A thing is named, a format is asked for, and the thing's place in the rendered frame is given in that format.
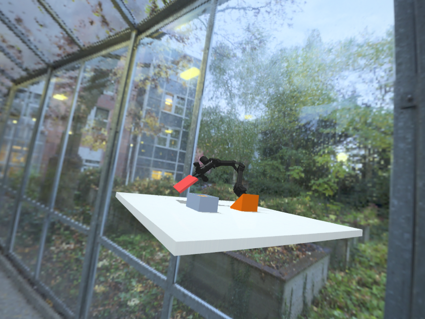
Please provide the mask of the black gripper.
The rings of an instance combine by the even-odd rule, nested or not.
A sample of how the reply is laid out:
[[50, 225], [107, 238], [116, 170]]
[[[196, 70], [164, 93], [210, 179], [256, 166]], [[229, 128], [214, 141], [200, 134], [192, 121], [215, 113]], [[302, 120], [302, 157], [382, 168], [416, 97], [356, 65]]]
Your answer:
[[197, 167], [197, 168], [195, 169], [195, 173], [193, 174], [193, 176], [195, 176], [198, 172], [200, 172], [201, 174], [200, 174], [200, 175], [198, 175], [198, 176], [196, 176], [196, 178], [201, 177], [201, 178], [202, 178], [202, 180], [203, 180], [203, 182], [207, 182], [207, 181], [208, 181], [208, 178], [207, 178], [206, 176], [204, 176], [204, 174], [205, 174], [207, 171], [209, 171], [209, 167], [208, 167], [207, 165], [204, 165], [204, 166], [202, 166], [202, 167], [200, 168], [200, 164], [199, 164], [199, 162], [195, 162], [195, 163], [193, 163], [193, 164], [194, 164], [194, 166], [195, 166], [195, 167]]

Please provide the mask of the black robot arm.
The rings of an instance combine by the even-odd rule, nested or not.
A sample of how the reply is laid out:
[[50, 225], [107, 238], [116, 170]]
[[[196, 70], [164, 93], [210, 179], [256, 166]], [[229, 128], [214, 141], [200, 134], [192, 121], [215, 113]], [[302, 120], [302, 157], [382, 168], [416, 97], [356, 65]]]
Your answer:
[[[209, 167], [209, 170], [211, 168], [215, 169], [215, 167], [219, 167], [219, 166], [232, 166], [238, 173], [237, 182], [235, 183], [233, 187], [234, 193], [238, 197], [241, 197], [243, 194], [247, 194], [246, 193], [247, 189], [243, 187], [242, 185], [242, 175], [245, 169], [244, 164], [242, 164], [241, 162], [236, 162], [234, 160], [219, 160], [214, 158], [207, 159], [205, 156], [202, 156], [200, 158], [200, 162], [203, 163], [204, 165], [207, 165]], [[235, 164], [239, 164], [238, 168], [235, 166]]]

